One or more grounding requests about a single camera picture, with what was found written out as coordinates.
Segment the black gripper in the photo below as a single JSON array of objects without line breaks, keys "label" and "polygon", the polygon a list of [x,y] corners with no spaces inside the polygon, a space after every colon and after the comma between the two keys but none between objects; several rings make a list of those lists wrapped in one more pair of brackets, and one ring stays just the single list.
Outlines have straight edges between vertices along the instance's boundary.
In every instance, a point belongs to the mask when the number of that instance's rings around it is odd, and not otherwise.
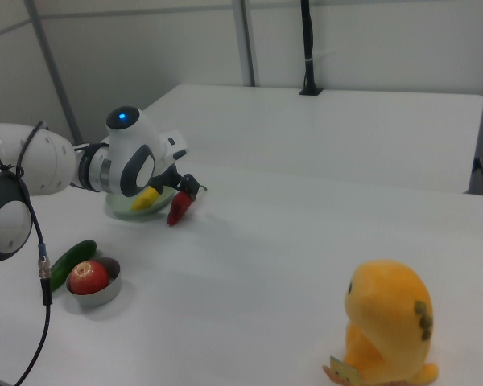
[{"label": "black gripper", "polygon": [[207,191],[204,185],[198,186],[198,181],[191,174],[182,176],[175,164],[169,166],[161,175],[151,178],[151,187],[162,194],[165,187],[185,193],[190,199],[195,199],[196,195],[201,191]]}]

